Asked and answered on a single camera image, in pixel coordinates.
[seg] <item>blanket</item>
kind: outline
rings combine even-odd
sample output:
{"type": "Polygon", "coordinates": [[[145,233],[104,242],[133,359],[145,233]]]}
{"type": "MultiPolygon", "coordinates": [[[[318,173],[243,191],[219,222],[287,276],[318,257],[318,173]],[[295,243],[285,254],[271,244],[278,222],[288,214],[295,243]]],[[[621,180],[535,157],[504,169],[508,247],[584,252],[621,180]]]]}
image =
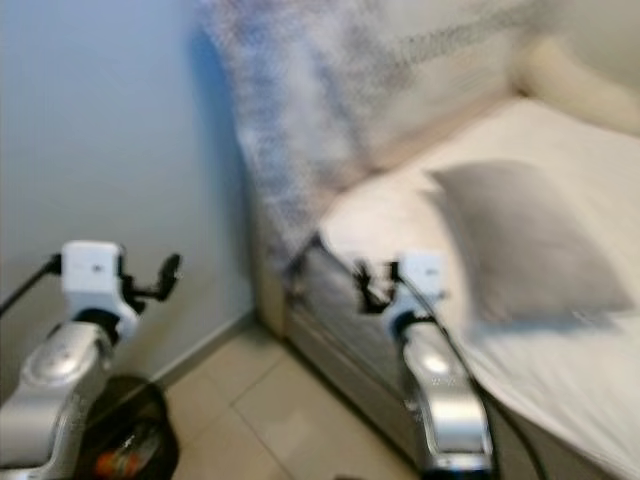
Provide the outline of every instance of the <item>blanket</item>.
{"type": "Polygon", "coordinates": [[[542,0],[201,0],[286,272],[379,152],[505,88],[542,0]]]}

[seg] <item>beige floor tile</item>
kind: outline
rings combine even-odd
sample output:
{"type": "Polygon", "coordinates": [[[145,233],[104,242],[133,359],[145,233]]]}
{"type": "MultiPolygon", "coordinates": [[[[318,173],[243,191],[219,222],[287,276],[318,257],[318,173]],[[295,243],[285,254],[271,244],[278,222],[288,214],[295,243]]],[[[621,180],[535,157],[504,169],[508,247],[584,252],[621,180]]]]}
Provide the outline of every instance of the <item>beige floor tile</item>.
{"type": "Polygon", "coordinates": [[[284,348],[260,325],[252,325],[203,363],[224,397],[232,402],[282,358],[284,348]]]}
{"type": "Polygon", "coordinates": [[[183,447],[229,408],[202,367],[172,385],[167,400],[172,425],[183,447]]]}
{"type": "Polygon", "coordinates": [[[296,480],[417,476],[297,360],[287,357],[235,408],[296,480]]]}
{"type": "Polygon", "coordinates": [[[232,409],[209,425],[183,452],[176,478],[291,480],[232,409]]]}

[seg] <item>wall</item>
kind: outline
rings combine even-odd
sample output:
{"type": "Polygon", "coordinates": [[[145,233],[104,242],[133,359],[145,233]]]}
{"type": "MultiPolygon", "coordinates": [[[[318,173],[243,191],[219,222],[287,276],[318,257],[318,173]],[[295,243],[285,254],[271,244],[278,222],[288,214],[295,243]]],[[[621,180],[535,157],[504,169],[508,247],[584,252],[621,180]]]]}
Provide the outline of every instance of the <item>wall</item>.
{"type": "Polygon", "coordinates": [[[640,93],[640,2],[565,0],[566,35],[587,65],[640,93]]]}
{"type": "MultiPolygon", "coordinates": [[[[1,294],[69,239],[124,244],[152,280],[184,255],[119,370],[154,376],[252,309],[227,88],[188,0],[2,3],[1,294]]],[[[47,280],[2,319],[2,393],[64,318],[47,280]]]]}

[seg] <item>gray pillow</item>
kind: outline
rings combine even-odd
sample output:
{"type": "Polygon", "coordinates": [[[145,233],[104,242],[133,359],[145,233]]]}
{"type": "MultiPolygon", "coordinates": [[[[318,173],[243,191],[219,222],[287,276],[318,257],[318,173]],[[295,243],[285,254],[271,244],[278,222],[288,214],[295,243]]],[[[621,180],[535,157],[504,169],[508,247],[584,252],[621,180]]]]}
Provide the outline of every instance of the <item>gray pillow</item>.
{"type": "Polygon", "coordinates": [[[558,319],[632,307],[605,255],[536,168],[491,160],[432,175],[472,263],[484,319],[558,319]]]}

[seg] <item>white bed sheet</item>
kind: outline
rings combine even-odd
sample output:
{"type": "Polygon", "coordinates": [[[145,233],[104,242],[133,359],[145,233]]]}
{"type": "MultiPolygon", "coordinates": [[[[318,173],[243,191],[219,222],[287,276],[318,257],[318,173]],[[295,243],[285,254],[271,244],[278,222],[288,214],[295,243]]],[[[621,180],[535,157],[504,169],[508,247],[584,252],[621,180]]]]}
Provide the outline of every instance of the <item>white bed sheet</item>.
{"type": "Polygon", "coordinates": [[[444,251],[451,295],[438,309],[483,385],[604,468],[640,479],[640,313],[509,327],[476,318],[426,172],[488,158],[524,160],[548,173],[640,304],[640,140],[533,100],[513,100],[346,193],[323,220],[322,240],[345,263],[382,263],[406,249],[444,251]]]}

